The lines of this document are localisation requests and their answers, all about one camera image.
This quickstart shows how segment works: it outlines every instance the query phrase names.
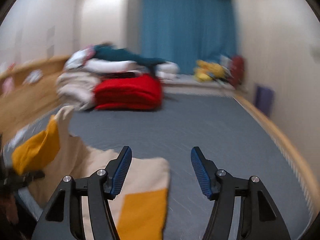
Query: yellow plush toy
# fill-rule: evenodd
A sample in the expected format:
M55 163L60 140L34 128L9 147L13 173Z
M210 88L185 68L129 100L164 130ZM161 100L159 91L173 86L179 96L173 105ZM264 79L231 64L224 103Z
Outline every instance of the yellow plush toy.
M209 63L203 60L197 60L197 65L194 69L195 79L199 82L211 81L216 78L224 78L225 71L223 67L217 63Z

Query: purple object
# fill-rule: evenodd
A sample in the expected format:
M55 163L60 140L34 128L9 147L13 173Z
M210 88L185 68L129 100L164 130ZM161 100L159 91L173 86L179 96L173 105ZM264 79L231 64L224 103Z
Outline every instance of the purple object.
M270 116L271 107L274 98L274 91L267 87L257 86L255 107L263 112L266 116Z

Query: mattress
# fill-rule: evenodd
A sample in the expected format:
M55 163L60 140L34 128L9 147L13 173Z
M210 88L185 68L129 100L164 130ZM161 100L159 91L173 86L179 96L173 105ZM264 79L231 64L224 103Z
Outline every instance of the mattress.
M48 118L49 114L31 124L28 136L44 130ZM292 239L308 225L309 210L295 174L270 136L233 98L166 94L162 109L156 112L75 112L70 133L102 150L120 151L129 145L135 158L159 156L169 161L171 186L164 240L201 239L211 214L213 202L202 194L191 165L194 146L235 177L257 175L278 206ZM32 202L31 196L25 198ZM236 198L229 239L236 239L239 212Z

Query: wooden bed frame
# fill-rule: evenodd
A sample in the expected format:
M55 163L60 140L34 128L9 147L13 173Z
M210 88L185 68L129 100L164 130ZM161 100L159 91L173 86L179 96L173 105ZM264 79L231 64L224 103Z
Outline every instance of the wooden bed frame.
M4 80L10 76L13 77L15 83L13 92L8 95L3 95L2 91L0 93L0 132L3 135L3 144L8 142L18 130L59 106L55 82L69 57L53 57L48 60L36 61L0 75L0 88L2 88ZM25 78L36 69L43 72L43 78L38 83L23 85ZM237 95L235 99L281 149L301 183L314 219L320 212L320 185L309 164L270 119L242 96Z

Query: blue curtain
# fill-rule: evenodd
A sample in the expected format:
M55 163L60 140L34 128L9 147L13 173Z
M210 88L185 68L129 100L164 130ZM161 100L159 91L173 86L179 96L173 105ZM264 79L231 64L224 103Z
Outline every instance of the blue curtain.
M231 0L143 0L142 55L159 57L192 74L196 60L236 54Z

